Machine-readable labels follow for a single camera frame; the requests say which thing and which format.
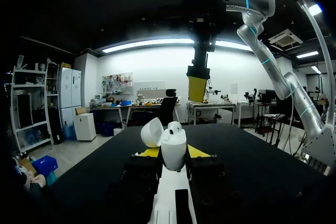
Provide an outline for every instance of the pegboard with tools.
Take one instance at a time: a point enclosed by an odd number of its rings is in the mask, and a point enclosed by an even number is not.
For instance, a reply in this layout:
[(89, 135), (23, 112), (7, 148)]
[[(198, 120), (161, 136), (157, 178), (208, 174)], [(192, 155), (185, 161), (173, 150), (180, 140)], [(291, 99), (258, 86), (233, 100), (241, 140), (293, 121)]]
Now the pegboard with tools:
[(103, 93), (123, 94), (130, 93), (133, 87), (133, 72), (110, 74), (102, 76)]

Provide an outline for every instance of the white cabinet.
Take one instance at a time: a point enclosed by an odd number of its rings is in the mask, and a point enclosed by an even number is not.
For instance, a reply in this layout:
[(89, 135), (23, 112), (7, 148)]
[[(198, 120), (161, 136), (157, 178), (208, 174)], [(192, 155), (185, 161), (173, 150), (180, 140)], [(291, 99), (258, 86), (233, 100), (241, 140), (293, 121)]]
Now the white cabinet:
[(91, 141), (96, 136), (95, 123), (93, 120), (93, 113), (85, 113), (82, 115), (75, 115), (73, 117), (73, 124), (75, 125), (75, 131), (77, 140)]

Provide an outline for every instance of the ceiling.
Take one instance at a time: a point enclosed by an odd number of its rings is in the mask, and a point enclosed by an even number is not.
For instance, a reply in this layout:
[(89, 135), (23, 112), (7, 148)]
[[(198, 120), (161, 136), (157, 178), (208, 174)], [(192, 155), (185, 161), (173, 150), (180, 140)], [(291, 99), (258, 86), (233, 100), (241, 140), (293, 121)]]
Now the ceiling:
[[(306, 1), (308, 5), (316, 3)], [(180, 3), (181, 0), (10, 0), (7, 25), (13, 39), (25, 36), (76, 55), (86, 48), (97, 49), (137, 38), (187, 36)], [(336, 43), (326, 25), (327, 7), (323, 5), (324, 12), (316, 19), (326, 36), (331, 57), (336, 59)], [(236, 35), (242, 23), (239, 14), (228, 13), (225, 30), (218, 38), (242, 43)], [(323, 60), (307, 17), (292, 0), (276, 0), (276, 13), (264, 27), (259, 39), (266, 45), (268, 38), (287, 28), (303, 41), (302, 45), (297, 44), (300, 47), (282, 52), (270, 47), (277, 57), (285, 56), (295, 66)], [(295, 57), (312, 50), (320, 54), (303, 59)]]
[[(331, 64), (332, 64), (332, 69), (336, 69), (336, 60), (332, 60), (331, 61)], [(326, 63), (325, 61), (321, 61), (321, 62), (318, 62), (318, 64), (311, 64), (311, 63), (308, 63), (308, 64), (304, 64), (304, 65), (300, 65), (299, 67), (297, 67), (296, 69), (299, 70), (300, 72), (302, 73), (305, 73), (305, 74), (317, 74), (312, 68), (311, 66), (318, 66), (318, 69), (321, 71), (322, 74), (325, 74), (327, 73), (327, 67), (326, 67)]]

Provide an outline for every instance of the white wall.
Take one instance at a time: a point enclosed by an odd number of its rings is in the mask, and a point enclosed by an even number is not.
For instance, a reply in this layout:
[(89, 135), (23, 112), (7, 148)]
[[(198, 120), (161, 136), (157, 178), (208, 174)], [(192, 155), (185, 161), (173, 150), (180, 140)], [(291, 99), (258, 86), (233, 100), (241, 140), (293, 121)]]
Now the white wall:
[[(330, 97), (330, 90), (329, 90), (329, 82), (328, 82), (328, 75), (327, 74), (322, 74), (322, 83), (323, 83), (323, 93), (326, 94), (327, 98)], [(307, 76), (307, 82), (308, 82), (308, 86), (307, 86), (307, 91), (312, 91), (315, 92), (316, 88), (319, 86), (319, 79), (318, 79), (318, 75), (315, 74), (313, 76)], [(322, 83), (320, 80), (320, 90), (322, 90)]]
[(75, 58), (73, 68), (82, 71), (80, 84), (82, 107), (89, 107), (91, 99), (96, 94), (97, 62), (98, 58), (91, 54), (83, 54)]
[(73, 69), (81, 71), (81, 80), (80, 80), (80, 102), (81, 106), (85, 106), (85, 67), (86, 67), (86, 58), (87, 54), (83, 54), (75, 58), (75, 62), (73, 64)]
[(298, 79), (299, 79), (299, 81), (300, 81), (300, 83), (301, 83), (302, 86), (305, 86), (305, 87), (308, 86), (308, 84), (307, 84), (307, 75), (305, 73), (301, 72), (298, 69), (294, 69), (294, 74), (296, 74), (296, 76), (298, 77)]
[[(188, 101), (187, 66), (194, 58), (192, 47), (156, 47), (119, 52), (98, 58), (97, 92), (102, 92), (102, 76), (114, 73), (133, 72), (133, 80), (164, 80), (167, 89), (176, 89), (181, 95), (181, 106), (178, 107), (180, 121), (186, 117)], [(260, 61), (255, 55), (227, 49), (217, 48), (209, 53), (208, 68), (214, 89), (220, 94), (229, 94), (230, 84), (238, 84), (239, 99), (245, 100), (245, 91), (253, 92), (253, 88), (273, 89)], [(211, 100), (220, 101), (220, 95), (211, 96)]]
[(85, 66), (85, 107), (90, 106), (90, 101), (95, 97), (96, 84), (97, 84), (97, 66), (98, 58), (87, 54), (86, 66)]
[(288, 72), (293, 73), (292, 62), (289, 59), (285, 57), (280, 57), (277, 59), (277, 62), (280, 67), (282, 75), (285, 75)]

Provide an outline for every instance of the white refrigerator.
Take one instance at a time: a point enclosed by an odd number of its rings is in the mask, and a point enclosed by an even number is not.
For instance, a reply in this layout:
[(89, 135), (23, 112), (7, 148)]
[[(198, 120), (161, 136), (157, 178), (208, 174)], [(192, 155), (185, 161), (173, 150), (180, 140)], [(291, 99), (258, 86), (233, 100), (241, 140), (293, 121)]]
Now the white refrigerator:
[(59, 74), (58, 90), (64, 139), (77, 140), (73, 116), (76, 115), (75, 108), (81, 107), (81, 71), (61, 68)]

